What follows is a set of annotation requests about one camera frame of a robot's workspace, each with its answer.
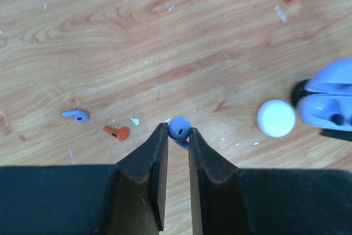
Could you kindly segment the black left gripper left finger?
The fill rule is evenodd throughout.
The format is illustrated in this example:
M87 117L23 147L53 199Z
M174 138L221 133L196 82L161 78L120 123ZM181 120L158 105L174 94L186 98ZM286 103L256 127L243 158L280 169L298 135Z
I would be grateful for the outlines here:
M159 234L168 125L111 165L1 167L1 234Z

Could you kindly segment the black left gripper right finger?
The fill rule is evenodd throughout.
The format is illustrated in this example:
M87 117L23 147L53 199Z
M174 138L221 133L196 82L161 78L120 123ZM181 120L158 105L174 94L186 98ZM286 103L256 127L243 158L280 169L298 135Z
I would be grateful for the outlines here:
M351 234L351 172L239 168L189 139L193 234Z

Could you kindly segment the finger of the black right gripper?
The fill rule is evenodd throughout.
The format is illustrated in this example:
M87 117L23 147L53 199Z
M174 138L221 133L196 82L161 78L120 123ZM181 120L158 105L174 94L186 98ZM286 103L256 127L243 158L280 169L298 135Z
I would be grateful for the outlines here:
M342 130L322 129L320 135L333 139L352 141L352 132Z
M305 85L307 84L308 81L309 81L309 79L299 81L292 88L291 94L290 94L290 101L291 101L293 107L297 106L297 104L301 98L310 94L309 91L305 90Z

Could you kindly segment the lavender earbud case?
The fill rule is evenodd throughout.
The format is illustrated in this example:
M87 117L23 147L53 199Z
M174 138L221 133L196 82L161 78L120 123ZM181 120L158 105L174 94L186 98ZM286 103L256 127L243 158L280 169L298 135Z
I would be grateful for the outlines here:
M301 84L296 107L304 123L351 132L351 58L330 63Z

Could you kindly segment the white earbud case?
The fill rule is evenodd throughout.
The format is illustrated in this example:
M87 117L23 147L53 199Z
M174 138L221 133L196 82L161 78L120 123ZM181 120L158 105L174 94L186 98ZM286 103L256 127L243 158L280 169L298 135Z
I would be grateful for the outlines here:
M295 127L295 110L283 100L269 100L259 108L257 124L268 136L273 138L286 136Z

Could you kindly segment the lavender earbud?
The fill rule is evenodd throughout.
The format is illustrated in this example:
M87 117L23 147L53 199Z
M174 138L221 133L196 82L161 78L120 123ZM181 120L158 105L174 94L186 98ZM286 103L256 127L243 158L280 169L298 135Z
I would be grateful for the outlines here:
M188 138L190 136L191 123L185 117L177 117L168 125L169 137L184 150L189 151Z
M87 122L89 114L83 110L65 111L62 113L63 117L74 117L77 122Z

